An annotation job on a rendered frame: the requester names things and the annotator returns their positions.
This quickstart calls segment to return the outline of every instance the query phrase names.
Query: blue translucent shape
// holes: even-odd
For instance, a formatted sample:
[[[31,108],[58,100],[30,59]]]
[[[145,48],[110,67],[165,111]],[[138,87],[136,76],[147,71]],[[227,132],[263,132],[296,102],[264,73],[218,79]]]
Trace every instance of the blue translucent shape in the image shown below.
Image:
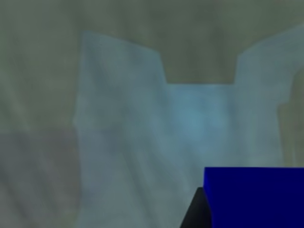
[[[205,168],[213,228],[303,228],[303,168]]]

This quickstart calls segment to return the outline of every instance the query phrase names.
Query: black shape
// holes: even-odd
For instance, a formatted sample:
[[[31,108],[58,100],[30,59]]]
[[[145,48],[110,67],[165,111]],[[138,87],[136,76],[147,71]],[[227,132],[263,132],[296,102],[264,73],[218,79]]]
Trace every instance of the black shape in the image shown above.
[[[205,191],[197,188],[180,228],[211,228],[211,211]]]

